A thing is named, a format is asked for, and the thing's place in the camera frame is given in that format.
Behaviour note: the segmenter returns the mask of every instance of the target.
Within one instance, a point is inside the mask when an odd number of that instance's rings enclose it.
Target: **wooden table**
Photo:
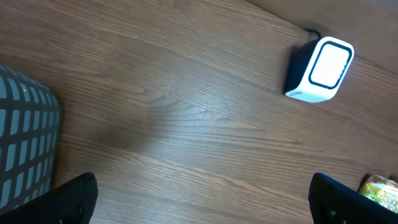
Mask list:
[[[0,62],[63,104],[55,185],[92,171],[92,223],[310,223],[324,172],[398,170],[398,76],[355,57],[338,94],[282,94],[304,30],[243,0],[0,1]]]

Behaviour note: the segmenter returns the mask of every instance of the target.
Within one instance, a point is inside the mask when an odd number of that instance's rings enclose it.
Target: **brown wood tabletop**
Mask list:
[[[92,223],[311,223],[324,172],[398,174],[398,76],[355,57],[320,104],[282,93],[308,33],[243,0],[0,1],[0,62],[63,105],[55,185]]]

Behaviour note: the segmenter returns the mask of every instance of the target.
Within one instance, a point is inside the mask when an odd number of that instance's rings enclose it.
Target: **white screen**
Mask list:
[[[311,80],[322,85],[334,86],[343,73],[348,57],[347,50],[326,44],[313,69]]]

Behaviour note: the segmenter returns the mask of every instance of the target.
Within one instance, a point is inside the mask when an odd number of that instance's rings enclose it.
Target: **snack bag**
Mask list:
[[[371,176],[359,193],[368,199],[398,213],[398,184],[379,175]]]

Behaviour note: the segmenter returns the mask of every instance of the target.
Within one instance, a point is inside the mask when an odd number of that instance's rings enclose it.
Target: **colorful plastic wrapper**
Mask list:
[[[360,188],[359,193],[381,206],[398,213],[397,182],[379,175],[372,175]]]

